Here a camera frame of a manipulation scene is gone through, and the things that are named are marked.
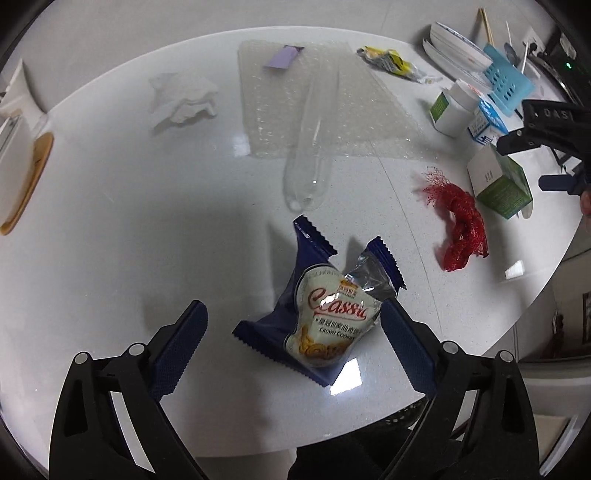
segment bubble wrap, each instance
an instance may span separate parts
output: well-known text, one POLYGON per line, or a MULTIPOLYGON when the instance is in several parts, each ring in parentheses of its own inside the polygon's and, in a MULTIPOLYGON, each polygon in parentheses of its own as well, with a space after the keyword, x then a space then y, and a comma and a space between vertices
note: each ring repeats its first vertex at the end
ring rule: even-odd
POLYGON ((424 156, 427 142, 416 122, 347 44, 301 46, 305 49, 290 68, 279 70, 263 65, 282 44, 249 40, 240 45, 243 120, 252 155, 286 157, 295 148, 312 75, 328 52, 339 59, 335 153, 424 156))

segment blue plastic wrapper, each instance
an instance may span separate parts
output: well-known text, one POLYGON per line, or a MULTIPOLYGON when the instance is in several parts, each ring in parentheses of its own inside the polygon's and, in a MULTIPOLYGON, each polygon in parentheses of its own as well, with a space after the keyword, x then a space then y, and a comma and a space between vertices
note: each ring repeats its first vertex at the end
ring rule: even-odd
POLYGON ((337 251, 305 216, 294 220, 294 228, 295 268, 275 309, 257 322, 241 321, 233 334, 325 387, 335 382, 355 343, 378 321, 382 302, 405 285, 380 237, 344 275, 329 262, 337 251))

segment stack of plates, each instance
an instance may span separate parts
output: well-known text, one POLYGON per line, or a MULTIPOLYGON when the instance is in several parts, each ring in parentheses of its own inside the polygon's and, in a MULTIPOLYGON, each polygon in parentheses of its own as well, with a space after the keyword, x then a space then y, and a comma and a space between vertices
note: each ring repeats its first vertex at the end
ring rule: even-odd
POLYGON ((441 24, 431 25, 430 40, 423 40, 425 53, 454 80, 460 79, 490 93, 492 85, 483 72, 492 59, 476 44, 455 30, 441 24))

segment red mesh bag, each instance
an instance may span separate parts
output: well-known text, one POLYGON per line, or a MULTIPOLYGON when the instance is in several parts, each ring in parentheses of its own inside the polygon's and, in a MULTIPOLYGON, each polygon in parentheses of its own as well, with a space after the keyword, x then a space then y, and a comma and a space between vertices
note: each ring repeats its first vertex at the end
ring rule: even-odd
POLYGON ((433 203, 452 212, 456 224, 453 227, 450 245, 443 257, 443 269, 448 272, 464 268, 470 255, 488 255, 488 244, 482 215, 476 210, 476 201, 468 192, 449 183, 438 168, 425 174, 429 186, 427 204, 433 203))

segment table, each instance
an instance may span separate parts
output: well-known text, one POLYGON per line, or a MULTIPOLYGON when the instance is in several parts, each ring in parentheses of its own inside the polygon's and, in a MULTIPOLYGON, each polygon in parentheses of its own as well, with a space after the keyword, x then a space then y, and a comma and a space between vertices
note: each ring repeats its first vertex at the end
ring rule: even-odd
MULTIPOLYGON (((209 329, 176 392, 162 405, 196 456, 248 455, 317 442, 419 398, 380 328, 355 348, 349 389, 338 394, 231 335, 239 320, 272 309, 296 253, 294 214, 282 196, 284 159, 244 154, 236 52, 248 39, 394 47, 435 73, 413 46, 385 37, 314 27, 258 28, 154 51, 52 109, 48 128, 56 143, 47 168, 19 225, 0 241, 2 414, 42 465, 74 355, 114 356, 131 343, 147 342, 193 299, 207 305, 209 329), (217 117, 151 133, 148 78, 189 65, 203 66, 203 74, 219 86, 217 117)), ((540 174, 558 173, 549 151, 515 155, 533 190, 532 217, 503 220, 481 208, 490 256, 472 258, 455 273, 442 271, 434 251, 446 237, 446 224, 415 190, 429 165, 470 190, 465 167, 477 145, 467 134, 454 141, 430 125, 425 105, 441 85, 379 76, 438 154, 337 158, 327 198, 309 218, 340 252, 338 268, 351 266, 363 245, 381 235, 405 278, 408 290, 400 300, 409 314, 441 340, 482 354, 556 269, 579 224, 578 198, 537 188, 540 174), (505 271, 517 261, 525 274, 507 280, 505 271)), ((519 126, 517 119, 506 121, 510 129, 519 126)))

